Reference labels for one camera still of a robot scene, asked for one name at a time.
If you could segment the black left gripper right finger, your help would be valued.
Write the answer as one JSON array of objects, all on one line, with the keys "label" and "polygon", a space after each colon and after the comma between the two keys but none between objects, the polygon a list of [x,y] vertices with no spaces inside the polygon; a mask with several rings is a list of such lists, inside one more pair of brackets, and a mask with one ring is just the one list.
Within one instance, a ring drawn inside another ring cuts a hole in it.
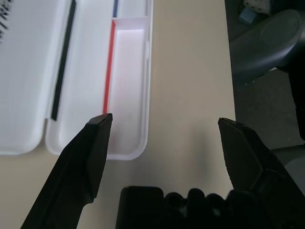
[{"label": "black left gripper right finger", "polygon": [[229,203],[243,228],[303,229],[305,197],[280,160],[244,124],[218,121],[234,190]]}]

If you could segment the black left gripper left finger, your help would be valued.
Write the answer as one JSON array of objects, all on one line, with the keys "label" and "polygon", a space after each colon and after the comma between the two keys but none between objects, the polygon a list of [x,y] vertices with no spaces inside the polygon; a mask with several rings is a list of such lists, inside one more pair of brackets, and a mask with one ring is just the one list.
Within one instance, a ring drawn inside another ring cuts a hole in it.
[{"label": "black left gripper left finger", "polygon": [[84,206],[97,197],[112,114],[89,120],[61,152],[29,211],[23,229],[75,229]]}]

